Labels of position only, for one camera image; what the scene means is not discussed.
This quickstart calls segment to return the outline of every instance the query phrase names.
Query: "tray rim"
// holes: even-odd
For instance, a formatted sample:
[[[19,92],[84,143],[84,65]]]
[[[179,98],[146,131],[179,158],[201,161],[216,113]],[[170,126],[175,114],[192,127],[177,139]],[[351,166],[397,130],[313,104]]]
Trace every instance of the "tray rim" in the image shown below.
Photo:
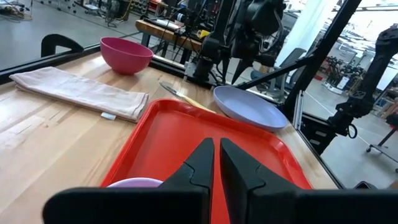
[[[302,167],[299,164],[299,162],[297,161],[297,159],[295,158],[293,152],[285,144],[285,142],[283,142],[275,134],[272,134],[271,132],[269,132],[267,130],[258,128],[258,127],[254,126],[254,125],[247,124],[247,123],[244,123],[242,121],[237,121],[237,120],[229,118],[227,116],[223,116],[223,115],[218,114],[218,113],[213,113],[213,112],[201,109],[201,108],[197,108],[196,106],[190,105],[188,103],[185,103],[185,102],[182,102],[182,101],[179,101],[179,100],[169,99],[169,98],[161,98],[161,99],[157,99],[157,100],[154,100],[154,101],[149,103],[149,105],[146,108],[144,114],[142,115],[142,117],[140,118],[139,122],[137,123],[136,127],[132,130],[130,136],[127,138],[126,142],[123,144],[123,147],[121,148],[119,154],[116,156],[114,162],[112,163],[112,166],[110,167],[110,169],[108,170],[108,172],[104,176],[104,178],[103,178],[103,180],[102,180],[102,182],[100,184],[100,187],[107,187],[108,185],[112,184],[111,183],[111,179],[113,179],[113,177],[116,175],[116,171],[119,169],[119,167],[122,164],[121,162],[127,156],[128,152],[129,152],[129,148],[130,148],[129,146],[131,145],[132,142],[134,142],[135,139],[138,138],[139,132],[144,127],[144,124],[146,123],[146,121],[147,121],[148,117],[150,116],[150,114],[152,114],[151,112],[153,111],[153,108],[155,106],[157,106],[159,103],[168,102],[168,101],[171,101],[173,103],[184,104],[184,106],[191,107],[191,108],[193,108],[195,110],[200,110],[201,113],[208,113],[208,114],[211,114],[212,116],[219,116],[221,119],[228,119],[228,120],[238,124],[239,126],[245,126],[246,128],[256,129],[256,131],[261,131],[263,133],[272,135],[274,138],[278,139],[284,145],[284,147],[287,148],[287,150],[289,151],[290,155],[292,156],[293,162],[295,163],[295,165],[300,167],[300,171],[303,174],[303,177],[305,178],[305,180],[307,181],[309,186],[311,186],[311,189],[313,189],[312,184],[310,183],[310,181],[308,180],[308,178],[305,175],[304,171],[302,170]]]

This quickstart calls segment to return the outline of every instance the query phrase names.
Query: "gray floor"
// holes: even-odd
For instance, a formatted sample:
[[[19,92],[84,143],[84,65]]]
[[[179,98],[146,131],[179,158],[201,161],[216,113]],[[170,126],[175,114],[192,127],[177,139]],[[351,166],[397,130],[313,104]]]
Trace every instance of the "gray floor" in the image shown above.
[[[18,65],[40,57],[40,43],[47,34],[63,34],[82,46],[96,44],[105,36],[120,37],[137,32],[134,14],[130,14],[127,22],[118,24],[117,28],[107,27],[103,19],[84,13],[84,9],[74,7],[67,9],[62,6],[62,12],[57,11],[56,5],[43,5],[34,2],[33,20],[14,23],[0,17],[0,27],[7,32],[0,32],[0,69]],[[142,34],[126,37],[135,42],[141,41]],[[159,42],[151,38],[150,46]],[[169,46],[167,58],[173,59],[177,50]],[[182,51],[176,57],[180,60]],[[228,68],[227,79],[231,80],[238,64],[238,59],[233,58]],[[237,83],[250,79],[248,68],[238,79]],[[344,102],[345,97],[336,95],[321,86],[318,80],[313,80],[306,91],[304,98],[304,111],[327,118],[334,114],[335,105]],[[337,178],[346,186],[354,187],[358,182],[366,180],[376,187],[385,188],[397,179],[395,168],[398,164],[392,162],[378,152],[365,153],[369,143],[378,143],[391,129],[380,118],[369,114],[361,119],[356,119],[354,124],[358,127],[359,135],[356,139],[338,136],[322,154],[323,160],[329,165]],[[394,135],[386,142],[387,146],[398,146],[398,137]]]

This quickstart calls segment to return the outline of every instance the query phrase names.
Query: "bowl rim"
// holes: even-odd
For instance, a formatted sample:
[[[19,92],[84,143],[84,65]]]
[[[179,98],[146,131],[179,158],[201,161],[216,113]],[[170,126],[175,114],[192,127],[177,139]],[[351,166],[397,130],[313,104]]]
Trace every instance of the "bowl rim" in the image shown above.
[[[124,51],[115,49],[114,47],[111,47],[111,46],[109,46],[108,44],[105,44],[105,43],[103,42],[104,39],[120,39],[120,40],[123,40],[123,41],[128,41],[128,42],[131,42],[131,43],[133,43],[133,44],[140,45],[141,47],[144,47],[145,49],[147,49],[147,50],[151,53],[151,55],[137,55],[137,54],[131,54],[131,53],[127,53],[127,52],[124,52]],[[111,48],[112,50],[115,50],[115,51],[117,51],[117,52],[121,52],[121,53],[124,53],[124,54],[128,54],[128,55],[131,55],[131,56],[145,57],[145,58],[150,58],[150,57],[153,57],[153,56],[154,56],[154,52],[151,51],[151,49],[149,49],[149,48],[143,46],[142,44],[138,44],[138,43],[135,43],[135,42],[133,42],[133,41],[126,40],[126,39],[123,39],[123,38],[119,38],[119,37],[102,37],[100,42],[101,42],[101,44],[103,44],[103,45],[105,45],[105,46]]]

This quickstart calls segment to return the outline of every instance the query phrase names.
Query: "beige cloth napkin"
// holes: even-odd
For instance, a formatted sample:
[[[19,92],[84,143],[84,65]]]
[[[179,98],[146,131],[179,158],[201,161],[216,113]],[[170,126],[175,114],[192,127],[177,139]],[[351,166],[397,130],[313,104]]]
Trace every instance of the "beige cloth napkin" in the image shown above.
[[[144,109],[147,93],[121,90],[47,67],[10,76],[21,90],[33,91],[136,122]]]

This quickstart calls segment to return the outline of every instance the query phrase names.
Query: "lavender plate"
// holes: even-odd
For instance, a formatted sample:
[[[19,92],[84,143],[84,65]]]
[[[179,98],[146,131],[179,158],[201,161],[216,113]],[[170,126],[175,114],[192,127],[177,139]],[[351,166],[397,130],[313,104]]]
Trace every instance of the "lavender plate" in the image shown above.
[[[274,105],[248,92],[230,86],[219,86],[213,92],[216,104],[230,118],[278,131],[287,125],[286,117]]]

